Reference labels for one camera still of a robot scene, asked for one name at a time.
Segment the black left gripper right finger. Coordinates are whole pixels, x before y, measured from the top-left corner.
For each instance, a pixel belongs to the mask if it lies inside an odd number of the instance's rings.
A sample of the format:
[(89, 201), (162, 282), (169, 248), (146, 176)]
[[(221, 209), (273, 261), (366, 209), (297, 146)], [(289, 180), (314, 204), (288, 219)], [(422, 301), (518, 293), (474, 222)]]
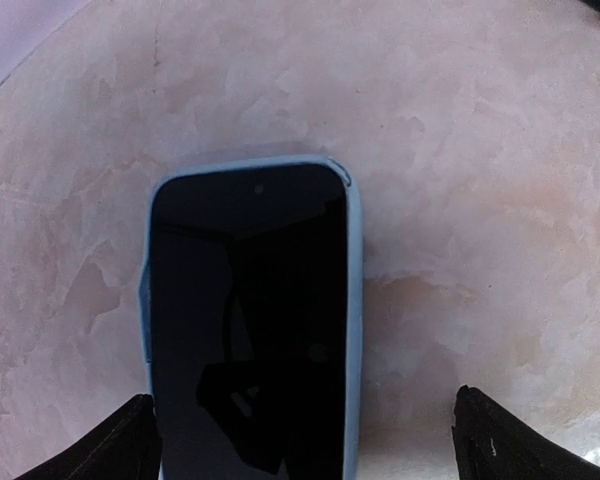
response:
[(461, 480), (600, 480), (599, 466), (546, 439), (475, 387), (458, 390), (454, 415)]

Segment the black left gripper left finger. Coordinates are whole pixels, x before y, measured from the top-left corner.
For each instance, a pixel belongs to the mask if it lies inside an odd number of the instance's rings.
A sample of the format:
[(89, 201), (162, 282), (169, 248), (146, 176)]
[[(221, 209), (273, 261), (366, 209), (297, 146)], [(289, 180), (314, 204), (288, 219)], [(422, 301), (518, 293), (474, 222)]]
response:
[(69, 448), (21, 480), (152, 480), (160, 472), (153, 398), (137, 394)]

